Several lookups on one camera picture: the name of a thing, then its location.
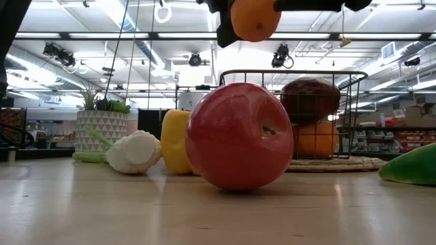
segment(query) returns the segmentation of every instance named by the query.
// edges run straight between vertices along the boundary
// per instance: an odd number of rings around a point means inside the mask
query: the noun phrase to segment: plant pot
[[[104,148],[98,140],[87,132],[87,126],[102,133],[112,142],[116,142],[127,135],[127,115],[119,112],[79,111],[77,113],[76,152],[99,152]]]

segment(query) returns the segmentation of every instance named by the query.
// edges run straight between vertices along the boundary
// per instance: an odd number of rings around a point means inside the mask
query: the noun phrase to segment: box
[[[395,127],[436,127],[434,105],[434,103],[423,103],[394,110],[394,115],[400,119]]]

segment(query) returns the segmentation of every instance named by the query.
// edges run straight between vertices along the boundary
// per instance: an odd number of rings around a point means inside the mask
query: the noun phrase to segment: spotlight
[[[83,4],[83,7],[85,7],[85,8],[89,8],[88,0],[84,0],[84,1],[82,2],[82,4]]]
[[[416,66],[416,65],[419,65],[419,64],[421,64],[420,57],[416,57],[416,58],[414,58],[414,59],[412,59],[410,61],[405,61],[404,62],[404,65],[407,66],[407,67]]]
[[[199,53],[192,53],[191,58],[189,58],[189,65],[192,67],[197,67],[202,64],[202,58]]]
[[[290,67],[285,66],[285,62],[288,59],[292,61],[292,65]],[[294,60],[289,55],[289,48],[287,47],[287,44],[280,44],[279,48],[274,53],[274,58],[272,58],[271,65],[272,68],[284,67],[286,69],[291,69],[294,66]]]
[[[65,67],[73,67],[76,65],[76,59],[74,53],[66,52],[64,49],[56,47],[54,44],[46,44],[42,54],[48,58],[54,58]]]

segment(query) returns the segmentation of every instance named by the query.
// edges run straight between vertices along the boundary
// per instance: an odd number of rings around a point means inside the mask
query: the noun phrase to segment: white cauliflower
[[[106,153],[110,166],[123,174],[145,173],[160,157],[160,141],[144,131],[121,138]]]

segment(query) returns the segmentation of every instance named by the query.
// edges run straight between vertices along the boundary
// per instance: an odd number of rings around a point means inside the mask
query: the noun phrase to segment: yellow bell pepper
[[[166,167],[176,174],[193,172],[185,150],[185,134],[188,125],[189,112],[170,110],[162,122],[161,147]]]

